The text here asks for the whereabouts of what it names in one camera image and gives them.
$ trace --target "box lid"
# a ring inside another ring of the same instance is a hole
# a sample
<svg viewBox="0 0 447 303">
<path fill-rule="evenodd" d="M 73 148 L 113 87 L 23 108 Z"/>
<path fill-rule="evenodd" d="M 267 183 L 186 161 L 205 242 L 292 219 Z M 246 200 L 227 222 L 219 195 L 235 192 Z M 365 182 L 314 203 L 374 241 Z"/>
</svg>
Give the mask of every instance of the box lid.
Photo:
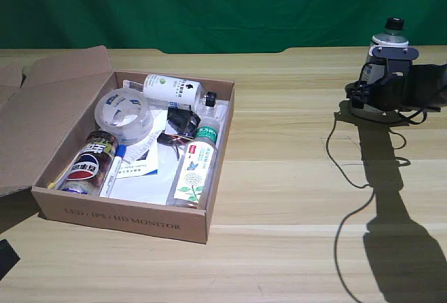
<svg viewBox="0 0 447 303">
<path fill-rule="evenodd" d="M 112 73 L 103 46 L 36 61 L 22 88 L 17 70 L 10 65 L 0 73 L 7 97 L 0 109 L 0 197 L 39 180 Z"/>
</svg>

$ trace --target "paper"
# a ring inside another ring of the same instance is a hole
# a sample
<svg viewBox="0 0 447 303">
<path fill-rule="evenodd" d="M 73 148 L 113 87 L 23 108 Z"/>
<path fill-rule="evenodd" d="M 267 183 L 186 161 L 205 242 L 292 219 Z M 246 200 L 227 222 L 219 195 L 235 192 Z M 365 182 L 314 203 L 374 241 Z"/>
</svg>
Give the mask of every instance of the paper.
<svg viewBox="0 0 447 303">
<path fill-rule="evenodd" d="M 156 174 L 158 170 L 159 151 L 157 142 L 153 142 L 152 146 L 138 160 L 127 163 L 122 162 L 117 175 L 118 179 L 126 177 L 135 177 L 143 175 Z"/>
<path fill-rule="evenodd" d="M 158 146 L 158 173 L 117 179 L 110 192 L 110 198 L 166 204 L 170 186 L 178 166 L 177 154 L 172 147 L 155 143 Z"/>
<path fill-rule="evenodd" d="M 149 108 L 152 114 L 152 120 L 154 120 L 154 125 L 146 138 L 127 147 L 126 154 L 123 158 L 123 161 L 126 161 L 125 163 L 132 164 L 149 151 L 151 146 L 156 143 L 156 139 L 159 137 L 160 133 L 166 127 L 168 109 L 154 106 L 150 106 Z"/>
</svg>

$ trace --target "bottle cap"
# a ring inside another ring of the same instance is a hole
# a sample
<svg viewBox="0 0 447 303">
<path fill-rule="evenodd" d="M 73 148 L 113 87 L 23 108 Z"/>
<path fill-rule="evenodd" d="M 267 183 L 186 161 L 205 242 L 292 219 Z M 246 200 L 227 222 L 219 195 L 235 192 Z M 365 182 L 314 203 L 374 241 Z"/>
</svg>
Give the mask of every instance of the bottle cap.
<svg viewBox="0 0 447 303">
<path fill-rule="evenodd" d="M 115 156 L 119 156 L 120 158 L 124 158 L 124 155 L 126 153 L 126 145 L 119 145 L 117 148 L 117 152 L 115 154 Z"/>
<path fill-rule="evenodd" d="M 205 97 L 205 105 L 214 107 L 216 105 L 217 94 L 215 92 L 209 91 Z"/>
<path fill-rule="evenodd" d="M 388 18 L 386 20 L 385 28 L 401 31 L 404 28 L 404 20 L 402 18 Z"/>
</svg>

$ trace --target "bottle neck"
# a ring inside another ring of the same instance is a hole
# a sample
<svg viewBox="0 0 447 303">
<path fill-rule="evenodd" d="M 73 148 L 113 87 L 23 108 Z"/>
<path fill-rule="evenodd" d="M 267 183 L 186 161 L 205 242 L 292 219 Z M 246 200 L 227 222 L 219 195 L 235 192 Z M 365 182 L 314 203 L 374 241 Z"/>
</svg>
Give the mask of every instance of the bottle neck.
<svg viewBox="0 0 447 303">
<path fill-rule="evenodd" d="M 399 36 L 402 31 L 400 29 L 385 29 L 385 33 L 391 36 Z"/>
</svg>

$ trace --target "bottle label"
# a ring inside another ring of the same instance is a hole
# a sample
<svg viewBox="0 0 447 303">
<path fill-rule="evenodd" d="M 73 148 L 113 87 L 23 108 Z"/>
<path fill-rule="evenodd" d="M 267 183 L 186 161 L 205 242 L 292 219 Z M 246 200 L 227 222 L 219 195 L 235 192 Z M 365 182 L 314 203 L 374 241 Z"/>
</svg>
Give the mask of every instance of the bottle label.
<svg viewBox="0 0 447 303">
<path fill-rule="evenodd" d="M 168 102 L 170 108 L 190 110 L 195 105 L 199 88 L 199 82 L 149 74 L 143 94 L 150 99 Z"/>
<path fill-rule="evenodd" d="M 369 50 L 368 50 L 368 55 L 366 58 L 366 62 L 371 62 L 371 61 L 380 61 L 379 58 L 375 57 L 372 54 L 372 50 L 377 47 L 379 44 L 375 41 L 371 41 L 371 43 L 369 44 Z M 376 82 L 378 79 L 382 78 L 383 75 L 385 74 L 385 66 L 382 66 L 380 64 L 368 64 L 367 66 L 365 66 L 363 68 L 363 73 L 361 74 L 360 77 L 360 81 L 364 82 L 366 84 L 372 84 L 374 82 Z M 369 112 L 382 112 L 376 108 L 373 108 L 372 106 L 365 104 L 363 106 L 363 110 L 364 111 L 369 111 Z"/>
<path fill-rule="evenodd" d="M 215 144 L 217 141 L 217 131 L 209 126 L 201 126 L 197 130 L 196 138 L 208 138 Z"/>
<path fill-rule="evenodd" d="M 198 203 L 210 170 L 213 146 L 206 142 L 191 142 L 186 148 L 174 198 Z"/>
</svg>

